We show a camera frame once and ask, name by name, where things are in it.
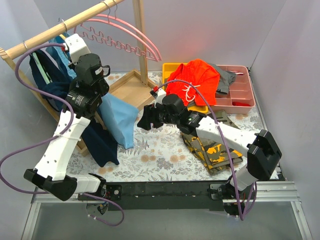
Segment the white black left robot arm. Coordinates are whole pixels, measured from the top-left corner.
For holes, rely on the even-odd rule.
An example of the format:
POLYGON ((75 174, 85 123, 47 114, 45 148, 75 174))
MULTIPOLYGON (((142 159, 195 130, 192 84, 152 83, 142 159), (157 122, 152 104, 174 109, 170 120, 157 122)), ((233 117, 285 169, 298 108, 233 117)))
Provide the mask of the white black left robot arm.
POLYGON ((109 85, 104 79, 101 59, 95 53, 80 56, 74 70, 77 86, 69 90, 65 99, 73 112, 63 107, 55 139, 50 141, 36 166, 27 169, 23 177, 62 201, 83 193, 101 200, 107 193, 106 180, 94 173, 67 175, 67 166, 82 133, 94 119, 102 97, 108 93, 109 85))

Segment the yellow hanger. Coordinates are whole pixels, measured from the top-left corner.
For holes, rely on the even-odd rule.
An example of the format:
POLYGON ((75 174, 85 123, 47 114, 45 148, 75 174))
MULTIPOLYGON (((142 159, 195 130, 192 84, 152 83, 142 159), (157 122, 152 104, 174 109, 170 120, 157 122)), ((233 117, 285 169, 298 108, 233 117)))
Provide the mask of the yellow hanger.
POLYGON ((64 32, 62 33, 62 34, 60 34, 59 36, 62 38, 62 40, 66 40, 66 33, 68 32, 68 28, 67 28, 67 26, 66 26, 66 24, 65 24, 65 22, 64 22, 64 20, 62 19, 62 18, 58 18, 58 23, 59 24, 61 24, 61 25, 63 25, 63 30, 64 30, 64 32))

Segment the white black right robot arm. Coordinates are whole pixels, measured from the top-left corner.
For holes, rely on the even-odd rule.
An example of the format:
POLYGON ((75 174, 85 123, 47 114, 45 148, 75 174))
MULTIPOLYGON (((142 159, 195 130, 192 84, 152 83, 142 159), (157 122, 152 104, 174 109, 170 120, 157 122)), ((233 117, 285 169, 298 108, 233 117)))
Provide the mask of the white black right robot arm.
POLYGON ((143 108, 137 126, 146 131, 173 124, 184 134, 212 140, 238 151, 247 159, 246 166, 238 170, 227 182, 226 192, 237 199, 256 181, 268 181, 282 157, 272 134, 262 129, 252 133, 215 123, 214 119, 197 111, 188 110, 176 94, 156 98, 156 102, 143 108))

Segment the light blue shorts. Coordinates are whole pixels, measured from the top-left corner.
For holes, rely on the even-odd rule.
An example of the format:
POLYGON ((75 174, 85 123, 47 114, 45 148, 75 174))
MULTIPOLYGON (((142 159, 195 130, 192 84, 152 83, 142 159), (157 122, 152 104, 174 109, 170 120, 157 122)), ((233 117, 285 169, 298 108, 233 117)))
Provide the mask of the light blue shorts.
MULTIPOLYGON (((46 51, 55 60, 59 70, 72 81, 76 73, 68 67, 69 60, 63 51, 57 46, 47 47, 46 51)), ((136 107, 110 93, 102 97, 102 104, 99 106, 99 114, 104 125, 116 142, 125 149, 134 147, 134 125, 138 113, 136 107)))

